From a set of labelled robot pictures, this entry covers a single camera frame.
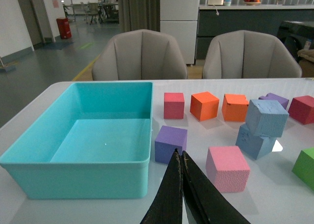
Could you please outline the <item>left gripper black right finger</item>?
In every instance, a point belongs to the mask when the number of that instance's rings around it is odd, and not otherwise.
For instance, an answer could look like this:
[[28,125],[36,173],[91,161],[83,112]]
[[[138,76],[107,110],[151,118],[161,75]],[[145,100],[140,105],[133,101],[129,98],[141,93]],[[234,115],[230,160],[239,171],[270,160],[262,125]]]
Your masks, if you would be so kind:
[[183,194],[198,224],[248,224],[216,189],[190,155],[182,152]]

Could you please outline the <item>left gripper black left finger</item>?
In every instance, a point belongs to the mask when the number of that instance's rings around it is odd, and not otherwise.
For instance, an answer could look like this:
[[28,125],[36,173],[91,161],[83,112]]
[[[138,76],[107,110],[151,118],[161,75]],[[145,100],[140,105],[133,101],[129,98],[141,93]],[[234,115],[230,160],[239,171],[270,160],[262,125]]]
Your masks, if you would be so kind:
[[142,224],[181,224],[183,219],[183,169],[181,156],[174,150],[157,194]]

